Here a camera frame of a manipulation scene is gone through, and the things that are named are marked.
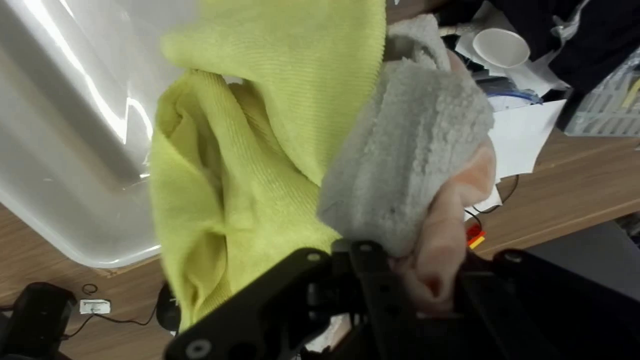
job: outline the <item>gray knit fabric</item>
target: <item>gray knit fabric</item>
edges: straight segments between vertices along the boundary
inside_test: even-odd
[[[387,35],[389,52],[403,59],[385,63],[322,183],[317,216],[344,239],[375,241],[391,256],[405,256],[440,186],[485,141],[492,108],[469,78],[448,73],[431,16],[400,23]]]

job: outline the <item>wooden table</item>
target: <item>wooden table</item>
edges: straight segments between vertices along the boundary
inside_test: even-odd
[[[640,213],[640,141],[566,139],[554,133],[533,175],[520,176],[511,198],[483,214],[492,256],[504,249],[528,249],[593,225]]]

